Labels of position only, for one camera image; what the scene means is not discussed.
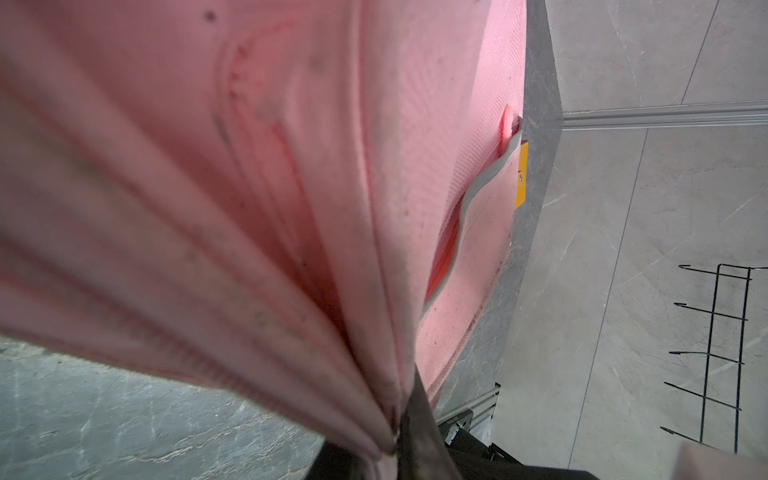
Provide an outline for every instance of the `gray marble surface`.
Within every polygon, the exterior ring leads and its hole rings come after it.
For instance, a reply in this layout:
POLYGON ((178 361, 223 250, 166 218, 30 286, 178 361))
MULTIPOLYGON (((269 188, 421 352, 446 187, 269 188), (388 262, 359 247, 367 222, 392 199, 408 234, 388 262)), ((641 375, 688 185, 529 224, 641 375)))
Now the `gray marble surface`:
POLYGON ((492 431, 526 465, 568 467, 644 140, 645 130, 560 140, 492 431))
POLYGON ((680 104, 717 0, 546 2, 563 110, 581 111, 680 104))
POLYGON ((530 141, 525 203, 515 211, 512 252, 496 290, 445 380, 437 415, 494 387, 562 128, 562 110, 544 2, 528 2, 523 138, 530 141))
MULTIPOLYGON (((524 134, 528 199, 514 252, 441 409, 493 387, 560 135, 544 2, 529 2, 524 134)), ((322 439, 227 392, 102 366, 0 338, 0 478, 294 480, 322 439)))
MULTIPOLYGON (((650 130, 594 359, 572 468, 598 478, 669 478, 680 437, 698 437, 713 276, 718 263, 768 263, 768 127, 650 130)), ((744 333, 739 454, 768 459, 768 273, 753 275, 744 333)), ((717 310, 740 315, 741 280, 722 279, 717 310)), ((740 323, 718 318, 712 353, 738 358, 740 323)), ((712 359, 707 395, 735 403, 735 364, 712 359)), ((704 441, 733 451, 734 411, 707 402, 704 441)))
MULTIPOLYGON (((499 373, 492 440, 521 462, 598 478, 669 478, 697 437, 718 263, 768 260, 768 127, 563 133, 499 373)), ((768 458, 768 273, 744 332, 739 454, 768 458)), ((717 311, 740 315, 722 279, 717 311)), ((712 353, 738 358, 740 323, 718 318, 712 353)), ((737 368, 712 359, 707 395, 736 402, 737 368)), ((731 450, 734 411, 707 402, 704 441, 731 450)))
POLYGON ((684 103, 768 98, 768 2, 720 0, 684 103))
POLYGON ((233 394, 0 337, 0 478, 302 478, 322 438, 233 394))

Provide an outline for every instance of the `gray tile floor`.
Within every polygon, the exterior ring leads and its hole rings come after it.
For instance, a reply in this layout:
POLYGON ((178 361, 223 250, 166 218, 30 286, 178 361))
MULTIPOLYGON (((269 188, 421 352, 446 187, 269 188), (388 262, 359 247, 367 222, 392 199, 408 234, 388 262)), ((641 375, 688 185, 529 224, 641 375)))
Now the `gray tile floor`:
POLYGON ((768 98, 765 0, 546 0, 564 111, 768 98))
MULTIPOLYGON (((669 478, 697 437, 713 278, 678 264, 768 265, 768 127, 564 132, 499 373, 492 439, 523 463, 598 478, 669 478)), ((721 284, 736 311, 739 285, 721 284)), ((744 336, 740 454, 768 458, 768 274, 744 336)), ((738 322, 713 353, 737 356, 738 322)), ((713 359, 709 395, 735 402, 713 359)), ((733 447, 733 410, 707 403, 705 442, 733 447)))
POLYGON ((0 337, 0 478, 299 480, 322 438, 220 390, 0 337))

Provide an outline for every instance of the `black wire rack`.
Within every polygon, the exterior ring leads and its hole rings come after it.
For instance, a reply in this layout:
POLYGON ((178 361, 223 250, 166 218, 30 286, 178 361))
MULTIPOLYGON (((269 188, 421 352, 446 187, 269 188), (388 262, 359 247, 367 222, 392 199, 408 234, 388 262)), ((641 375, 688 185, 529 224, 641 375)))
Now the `black wire rack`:
POLYGON ((735 425, 735 433, 734 433, 734 436, 733 436, 733 453, 738 453, 738 451, 739 451, 739 412, 741 412, 741 408, 740 408, 740 400, 741 400, 741 369, 742 369, 742 366, 744 365, 744 362, 743 362, 743 353, 744 353, 744 325, 745 325, 745 322, 748 321, 748 319, 746 317, 746 304, 747 304, 747 300, 748 300, 749 294, 750 294, 750 281, 754 280, 754 278, 752 278, 752 272, 754 270, 768 270, 768 266, 760 266, 760 267, 755 267, 755 266, 738 266, 738 265, 729 265, 727 263, 721 263, 721 264, 719 264, 717 266, 717 270, 714 271, 714 272, 710 272, 709 270, 700 270, 700 269, 697 269, 697 268, 692 268, 690 265, 680 265, 680 268, 682 268, 683 270, 691 270, 691 271, 694 271, 694 272, 709 273, 710 275, 714 275, 715 276, 715 290, 714 290, 714 293, 712 295, 712 308, 710 310, 696 308, 695 306, 690 306, 687 303, 681 303, 681 302, 676 302, 675 303, 676 306, 679 306, 679 307, 682 307, 682 308, 685 308, 685 309, 689 309, 689 310, 696 310, 697 312, 708 313, 710 315, 709 339, 707 340, 707 351, 706 352, 682 352, 682 351, 670 352, 672 355, 705 355, 705 356, 707 356, 706 366, 704 367, 705 370, 704 370, 704 388, 703 388, 703 391, 702 391, 702 393, 698 393, 698 392, 694 392, 693 390, 685 389, 685 388, 683 388, 683 387, 681 387, 679 385, 675 385, 673 383, 664 382, 665 384, 667 384, 667 385, 669 385, 671 387, 674 387, 675 389, 682 390, 683 392, 687 392, 687 393, 690 393, 691 395, 695 395, 695 396, 701 398, 701 426, 700 426, 700 429, 699 429, 699 438, 698 439, 692 438, 692 437, 690 437, 688 435, 683 435, 680 432, 675 432, 674 430, 668 429, 667 427, 661 427, 661 429, 664 430, 667 433, 671 433, 672 435, 681 436, 684 439, 688 439, 688 440, 690 440, 692 442, 696 442, 696 443, 699 443, 701 445, 711 446, 711 445, 708 445, 708 444, 704 443, 704 415, 707 413, 707 401, 719 403, 721 405, 724 405, 724 406, 732 408, 734 410, 734 412, 735 412, 736 420, 735 420, 735 424, 734 424, 735 425), (745 275, 732 275, 732 274, 729 274, 729 273, 722 273, 722 272, 720 272, 720 269, 722 267, 728 267, 728 268, 737 269, 737 270, 739 270, 741 272, 746 272, 746 274, 745 275), (745 283, 744 283, 744 301, 743 301, 743 305, 742 305, 741 316, 728 315, 726 313, 722 313, 722 312, 717 312, 716 311, 716 306, 717 306, 717 288, 720 285, 720 278, 722 276, 729 277, 729 278, 741 279, 741 280, 745 281, 745 283), (714 330, 714 326, 715 326, 715 317, 724 317, 724 318, 730 319, 729 321, 739 320, 741 322, 741 334, 740 334, 740 340, 739 340, 739 358, 738 359, 731 359, 731 358, 727 358, 727 357, 724 357, 724 356, 715 355, 714 353, 712 353, 712 331, 714 330), (712 358, 712 357, 717 358, 717 359, 725 360, 726 362, 736 363, 737 368, 738 368, 737 382, 736 382, 736 405, 731 405, 729 403, 721 402, 720 400, 713 399, 713 398, 707 396, 707 386, 708 386, 709 377, 710 377, 710 358, 712 358))

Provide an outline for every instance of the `marble floor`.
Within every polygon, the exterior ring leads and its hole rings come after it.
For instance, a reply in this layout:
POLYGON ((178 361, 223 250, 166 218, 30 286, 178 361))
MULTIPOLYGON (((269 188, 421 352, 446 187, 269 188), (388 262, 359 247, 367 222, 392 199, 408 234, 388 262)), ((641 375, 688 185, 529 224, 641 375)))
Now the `marble floor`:
MULTIPOLYGON (((714 276, 688 263, 768 266, 768 127, 568 131, 549 181, 499 372, 492 440, 530 465, 669 478, 698 438, 714 276)), ((768 273, 743 338, 739 454, 768 458, 768 273)), ((717 311, 741 315, 743 281, 717 311)), ((740 321, 711 352, 738 357, 740 321)), ((734 404, 736 364, 712 358, 707 396, 734 404)), ((734 409, 707 401, 709 445, 733 451, 734 409)))

